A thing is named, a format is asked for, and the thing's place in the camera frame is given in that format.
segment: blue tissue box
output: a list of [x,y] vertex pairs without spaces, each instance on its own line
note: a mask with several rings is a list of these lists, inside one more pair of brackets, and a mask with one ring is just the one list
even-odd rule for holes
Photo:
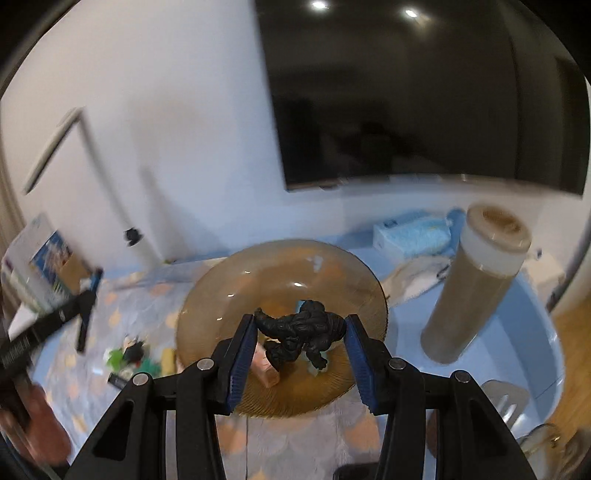
[[374,248],[394,263],[437,255],[449,247],[450,221],[425,211],[409,212],[374,225]]

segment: television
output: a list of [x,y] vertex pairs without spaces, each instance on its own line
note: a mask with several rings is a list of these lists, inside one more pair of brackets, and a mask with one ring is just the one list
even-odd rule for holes
[[582,194],[583,73],[513,0],[256,0],[288,190],[396,175]]

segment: black toy figure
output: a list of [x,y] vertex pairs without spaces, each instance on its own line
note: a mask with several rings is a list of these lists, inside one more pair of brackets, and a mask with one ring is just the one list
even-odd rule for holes
[[261,309],[255,310],[254,317],[263,335],[279,340],[279,343],[267,340],[263,345],[267,359],[276,370],[285,362],[295,362],[302,350],[312,365],[322,370],[328,362],[320,352],[341,340],[347,329],[343,317],[325,311],[324,305],[313,300],[306,300],[298,313],[278,319],[269,317]]

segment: small toy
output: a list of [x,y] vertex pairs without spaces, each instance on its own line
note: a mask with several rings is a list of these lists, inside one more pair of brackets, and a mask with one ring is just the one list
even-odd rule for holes
[[129,364],[141,362],[144,357],[144,343],[135,342],[124,350],[123,360]]
[[106,366],[109,367],[113,372],[118,372],[124,366],[123,351],[121,348],[117,350],[111,350],[107,354]]
[[123,351],[125,352],[130,346],[133,346],[136,343],[138,343],[137,337],[125,335],[125,338],[123,339]]
[[271,365],[280,370],[285,362],[295,362],[302,350],[318,370],[328,364],[320,354],[346,333],[343,317],[327,312],[319,301],[306,300],[298,313],[278,319],[269,317],[261,309],[255,310],[255,323],[263,335],[279,340],[267,340],[264,348]]
[[160,356],[160,365],[162,367],[162,376],[174,375],[177,372],[176,365],[177,352],[174,348],[165,348]]
[[153,362],[149,358],[144,358],[141,365],[135,370],[135,373],[143,372],[152,375],[153,378],[160,376],[160,364]]

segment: white wall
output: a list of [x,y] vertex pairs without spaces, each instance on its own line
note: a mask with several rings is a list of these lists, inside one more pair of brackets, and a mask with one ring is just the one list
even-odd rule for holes
[[[535,245],[568,264],[589,189],[582,200],[459,183],[287,193],[256,35],[247,0],[82,0],[41,39],[0,102],[13,185],[20,190],[61,117],[86,106],[118,191],[164,257],[339,234],[406,209],[487,200],[516,211]],[[27,219],[45,210],[90,262],[137,264],[77,134],[19,201]]]

